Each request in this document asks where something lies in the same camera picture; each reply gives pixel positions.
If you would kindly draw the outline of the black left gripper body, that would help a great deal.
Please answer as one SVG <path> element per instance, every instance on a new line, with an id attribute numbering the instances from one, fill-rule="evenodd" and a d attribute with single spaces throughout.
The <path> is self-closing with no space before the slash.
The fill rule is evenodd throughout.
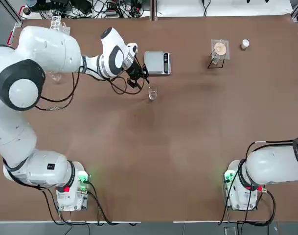
<path id="1" fill-rule="evenodd" d="M 138 64 L 138 62 L 133 62 L 131 66 L 126 70 L 126 73 L 132 80 L 143 78 L 142 67 Z"/>

